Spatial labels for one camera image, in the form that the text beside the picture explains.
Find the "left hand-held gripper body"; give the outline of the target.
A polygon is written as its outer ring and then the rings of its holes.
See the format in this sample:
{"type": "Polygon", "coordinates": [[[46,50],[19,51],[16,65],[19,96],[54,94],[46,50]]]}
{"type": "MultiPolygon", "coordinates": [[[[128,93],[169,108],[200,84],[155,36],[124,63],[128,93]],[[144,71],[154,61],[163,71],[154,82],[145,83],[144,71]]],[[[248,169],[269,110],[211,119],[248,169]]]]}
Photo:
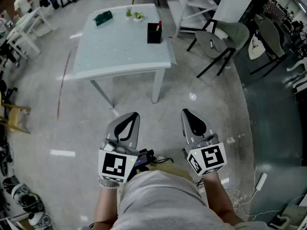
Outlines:
{"type": "Polygon", "coordinates": [[[100,179],[125,183],[140,152],[134,148],[105,139],[98,152],[98,175],[100,179]]]}

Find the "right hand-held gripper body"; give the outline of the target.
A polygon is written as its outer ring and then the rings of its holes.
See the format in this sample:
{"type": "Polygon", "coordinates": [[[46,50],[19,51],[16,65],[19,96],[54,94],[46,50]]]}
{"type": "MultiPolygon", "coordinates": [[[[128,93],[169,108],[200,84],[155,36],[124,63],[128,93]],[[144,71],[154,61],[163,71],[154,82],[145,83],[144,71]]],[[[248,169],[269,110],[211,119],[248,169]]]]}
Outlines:
{"type": "Polygon", "coordinates": [[[187,144],[183,153],[198,176],[217,172],[227,164],[224,144],[219,142],[217,134],[187,144]]]}

